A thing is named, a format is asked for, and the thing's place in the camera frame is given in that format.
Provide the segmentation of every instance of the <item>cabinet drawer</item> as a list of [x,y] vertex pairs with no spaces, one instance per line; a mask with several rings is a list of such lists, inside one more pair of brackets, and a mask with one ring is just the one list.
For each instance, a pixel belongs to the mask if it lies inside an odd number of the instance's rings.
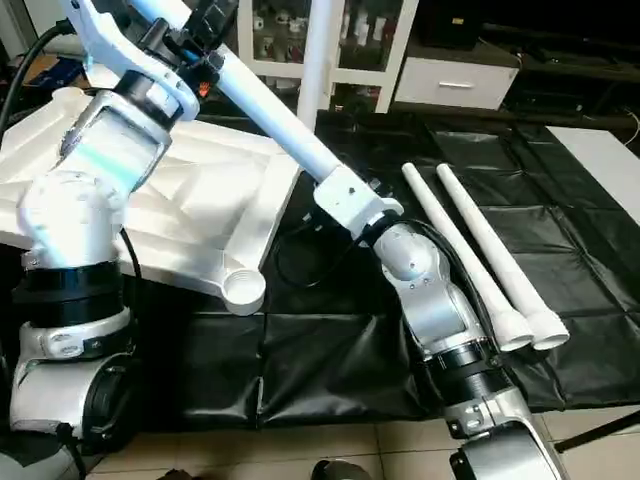
[[516,68],[409,57],[395,100],[497,110],[517,73]]

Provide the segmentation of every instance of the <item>black tablecloth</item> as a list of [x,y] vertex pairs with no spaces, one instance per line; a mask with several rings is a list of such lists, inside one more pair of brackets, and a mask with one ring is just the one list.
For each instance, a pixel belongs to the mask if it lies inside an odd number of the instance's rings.
[[[207,120],[256,131],[242,118]],[[408,216],[425,219],[400,171],[415,163],[462,227],[435,175],[440,162],[453,165],[571,332],[551,352],[523,349],[506,357],[534,410],[640,402],[640,253],[634,248],[640,229],[546,129],[326,114],[318,132],[363,177],[382,182],[381,191],[391,192]],[[350,242],[314,207],[312,189],[303,175],[280,228],[282,234],[299,227],[309,212],[324,225],[282,244],[283,269],[300,280],[331,264]],[[8,249],[3,258],[6,292],[17,282],[19,260]],[[329,281],[308,290],[284,284],[271,257],[263,272],[265,313],[246,318],[225,313],[217,299],[146,282],[140,352],[148,428],[438,414],[397,299],[369,251],[355,249]]]

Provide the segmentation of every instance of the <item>drawer handle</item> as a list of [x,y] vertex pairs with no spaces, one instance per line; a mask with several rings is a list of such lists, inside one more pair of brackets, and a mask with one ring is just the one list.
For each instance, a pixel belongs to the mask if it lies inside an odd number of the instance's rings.
[[439,82],[440,87],[459,88],[461,90],[470,90],[475,87],[473,83],[455,83],[455,82]]

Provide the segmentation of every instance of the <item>white cabinet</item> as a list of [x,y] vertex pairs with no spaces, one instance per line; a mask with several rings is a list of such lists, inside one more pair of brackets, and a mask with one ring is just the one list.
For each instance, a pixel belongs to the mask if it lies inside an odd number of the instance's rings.
[[409,57],[395,100],[497,110],[517,73],[517,68]]
[[[328,109],[334,95],[337,98],[343,87],[351,87],[366,96],[376,112],[387,112],[418,0],[313,1],[330,1],[334,17],[321,108]],[[258,76],[270,77],[272,85],[276,79],[285,85],[286,79],[299,83],[310,7],[311,0],[240,0],[237,28],[242,61]]]

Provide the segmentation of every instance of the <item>black stand leg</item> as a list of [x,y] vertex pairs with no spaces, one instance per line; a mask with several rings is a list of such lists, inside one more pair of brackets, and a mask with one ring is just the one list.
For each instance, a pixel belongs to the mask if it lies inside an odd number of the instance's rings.
[[594,428],[593,430],[589,430],[588,432],[576,435],[573,438],[556,443],[556,450],[558,453],[563,453],[567,450],[571,450],[572,448],[580,447],[595,440],[600,440],[601,438],[613,435],[614,433],[638,423],[640,423],[640,411],[627,415],[626,417],[619,418],[618,420],[614,420],[613,422],[607,423],[606,425],[602,425],[598,428]]

